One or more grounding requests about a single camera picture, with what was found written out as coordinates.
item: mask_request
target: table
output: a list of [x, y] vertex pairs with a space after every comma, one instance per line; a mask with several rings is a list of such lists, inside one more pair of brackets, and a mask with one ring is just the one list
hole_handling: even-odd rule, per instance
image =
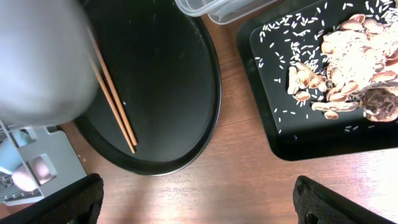
[[98, 223], [297, 223], [292, 192], [299, 175], [398, 222], [398, 149], [297, 162], [273, 155], [236, 47], [240, 25], [252, 16], [225, 26], [203, 16], [220, 60], [221, 117], [209, 146], [184, 170], [162, 177], [122, 170], [73, 123], [62, 125], [86, 172], [104, 179]]

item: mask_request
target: black oval tray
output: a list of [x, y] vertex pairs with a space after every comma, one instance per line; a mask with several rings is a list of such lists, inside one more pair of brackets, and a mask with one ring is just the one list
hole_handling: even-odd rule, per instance
[[98, 91], [75, 120], [107, 160], [142, 175], [168, 174], [194, 161], [215, 130], [221, 73], [200, 18], [174, 1], [92, 0], [84, 5], [138, 140], [133, 155]]
[[[377, 0], [369, 0], [369, 6], [373, 7], [374, 13], [371, 13], [370, 9], [367, 10], [365, 2], [286, 0], [272, 10], [245, 22], [240, 28], [239, 53], [256, 98], [269, 145], [278, 157], [296, 161], [398, 146], [398, 138], [395, 137], [398, 131], [396, 122], [372, 123], [363, 117], [363, 109], [339, 113], [339, 119], [327, 120], [320, 111], [312, 111], [308, 101], [305, 106], [300, 107], [296, 105], [297, 101], [287, 94], [291, 43], [299, 42], [299, 48], [313, 45], [309, 49], [312, 53], [322, 44], [322, 36], [315, 38], [319, 31], [324, 30], [324, 34], [332, 32], [333, 26], [337, 27], [356, 13], [374, 14], [374, 17], [376, 14], [379, 17], [384, 14], [385, 11], [378, 11], [383, 5], [382, 1], [379, 1], [379, 7], [376, 8]], [[352, 7], [344, 7], [345, 3], [352, 4]], [[275, 23], [278, 21], [280, 24], [286, 15], [291, 16], [290, 26]], [[317, 17], [318, 20], [304, 27], [298, 16]], [[291, 26], [292, 21], [298, 22], [295, 28]], [[261, 40], [260, 33], [266, 24], [276, 24], [274, 28], [280, 28], [265, 32], [266, 36]], [[307, 29], [309, 32], [304, 37], [293, 34]], [[326, 64], [322, 62], [320, 49], [315, 55], [315, 58], [319, 59], [319, 70]], [[304, 62], [308, 60], [309, 54], [300, 58]], [[314, 90], [309, 92], [317, 97], [321, 95], [319, 90], [317, 93]]]

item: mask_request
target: clear plastic container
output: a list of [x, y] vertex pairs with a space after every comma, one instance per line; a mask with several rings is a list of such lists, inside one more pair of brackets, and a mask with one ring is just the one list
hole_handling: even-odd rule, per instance
[[217, 24], [228, 24], [278, 0], [175, 0], [188, 16], [202, 16]]

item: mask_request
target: wooden chopstick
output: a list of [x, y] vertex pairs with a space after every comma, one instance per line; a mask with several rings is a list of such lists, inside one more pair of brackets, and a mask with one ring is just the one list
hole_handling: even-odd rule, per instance
[[129, 145], [129, 147], [130, 147], [130, 149], [131, 149], [131, 152], [134, 154], [134, 153], [136, 153], [136, 150], [134, 149], [134, 147], [133, 147], [132, 144], [131, 144], [130, 138], [129, 138], [129, 136], [127, 135], [126, 129], [124, 128], [123, 122], [122, 122], [122, 120], [120, 119], [119, 113], [118, 113], [118, 111], [117, 111], [115, 105], [113, 104], [112, 97], [111, 97], [111, 95], [109, 94], [108, 89], [106, 88], [105, 82], [104, 82], [104, 80], [103, 80], [102, 77], [101, 77], [100, 71], [98, 70], [98, 67], [97, 67], [97, 65], [94, 63], [94, 61], [93, 61], [92, 58], [90, 58], [90, 63], [91, 63], [91, 67], [92, 67], [93, 70], [94, 70], [95, 76], [97, 77], [97, 80], [98, 80], [98, 82], [99, 82], [99, 85], [101, 86], [101, 89], [102, 89], [102, 91], [104, 92], [105, 97], [106, 97], [106, 99], [107, 99], [107, 101], [108, 101], [108, 103], [109, 103], [109, 105], [110, 105], [110, 107], [111, 107], [111, 109], [112, 109], [113, 115], [114, 115], [114, 117], [116, 118], [116, 121], [118, 121], [118, 124], [119, 124], [119, 126], [120, 126], [120, 129], [122, 130], [122, 133], [123, 133], [123, 135], [124, 135], [124, 138], [126, 139], [127, 144]]
[[120, 102], [120, 98], [118, 96], [116, 88], [113, 85], [111, 75], [109, 74], [108, 68], [106, 67], [104, 58], [101, 55], [100, 48], [98, 47], [98, 45], [96, 44], [96, 42], [95, 42], [95, 40], [93, 39], [92, 36], [91, 36], [91, 41], [93, 42], [95, 54], [98, 57], [99, 64], [101, 65], [102, 71], [104, 72], [106, 82], [108, 83], [109, 88], [111, 89], [111, 93], [112, 93], [112, 96], [113, 96], [113, 98], [114, 98], [114, 100], [116, 102], [116, 106], [118, 107], [120, 115], [122, 116], [123, 123], [126, 126], [127, 133], [129, 134], [129, 137], [130, 137], [130, 139], [132, 141], [132, 145], [136, 146], [137, 145], [136, 137], [134, 136], [134, 133], [132, 132], [129, 120], [127, 119], [127, 116], [126, 116], [126, 114], [125, 114], [125, 112], [123, 110], [122, 103]]

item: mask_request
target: plastic lid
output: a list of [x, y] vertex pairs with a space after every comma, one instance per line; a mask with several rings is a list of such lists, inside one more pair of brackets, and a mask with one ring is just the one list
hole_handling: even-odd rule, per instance
[[178, 8], [188, 16], [202, 16], [229, 0], [175, 0]]

